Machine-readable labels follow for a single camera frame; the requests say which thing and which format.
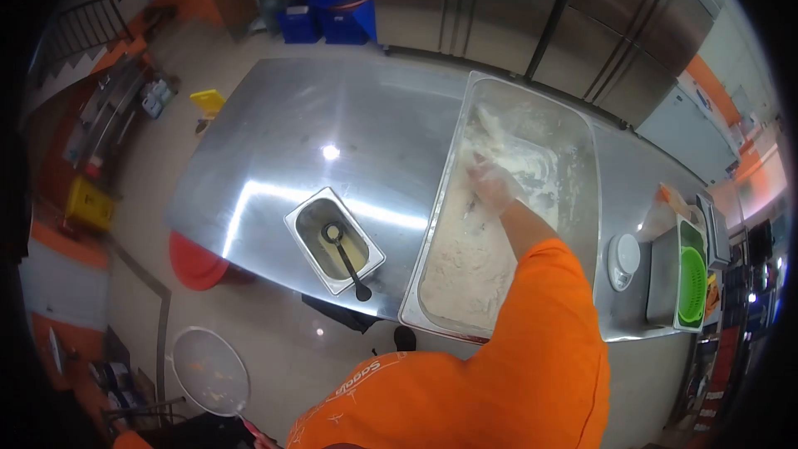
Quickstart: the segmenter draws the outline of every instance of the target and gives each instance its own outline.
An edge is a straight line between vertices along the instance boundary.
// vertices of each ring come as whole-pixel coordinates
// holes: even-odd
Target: black spoon
[[[335,247],[338,248],[338,255],[341,255],[341,260],[344,261],[344,266],[349,271],[350,276],[352,276],[352,281],[354,281],[354,294],[357,299],[365,302],[371,298],[371,290],[360,282],[360,278],[357,277],[357,271],[352,267],[349,256],[346,255],[344,247],[341,246],[341,239],[344,237],[344,226],[340,222],[330,222],[322,227],[322,237],[324,241],[335,244]]]

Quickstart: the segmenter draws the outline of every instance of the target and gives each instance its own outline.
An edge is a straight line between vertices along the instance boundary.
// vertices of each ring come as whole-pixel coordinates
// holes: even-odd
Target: flour mixture
[[[477,111],[479,120],[466,126],[449,179],[420,292],[430,313],[493,329],[516,260],[501,221],[474,194],[466,165],[477,152],[503,166],[524,187],[519,199],[557,230],[557,159],[551,150],[509,135],[490,110]]]

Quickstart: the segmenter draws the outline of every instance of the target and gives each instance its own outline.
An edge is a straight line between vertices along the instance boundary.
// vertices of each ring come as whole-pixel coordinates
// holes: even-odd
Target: green strainer
[[[701,320],[706,300],[706,268],[701,254],[692,246],[682,246],[682,279],[679,284],[679,317],[685,323]]]

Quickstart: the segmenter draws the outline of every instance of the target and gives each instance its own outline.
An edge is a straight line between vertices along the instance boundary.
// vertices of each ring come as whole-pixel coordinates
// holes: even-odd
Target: yellow container
[[[65,218],[100,231],[111,228],[113,200],[83,177],[76,177],[69,188]]]
[[[227,101],[219,91],[211,89],[210,91],[195,92],[188,96],[194,104],[199,106],[200,110],[205,114],[206,119],[212,119],[221,111]]]

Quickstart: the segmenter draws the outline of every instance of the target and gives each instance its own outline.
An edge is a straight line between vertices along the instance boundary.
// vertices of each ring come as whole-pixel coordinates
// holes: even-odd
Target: plastic bag
[[[645,215],[643,227],[636,236],[638,242],[653,242],[676,225],[676,214],[693,221],[693,209],[673,187],[660,183],[653,202]]]

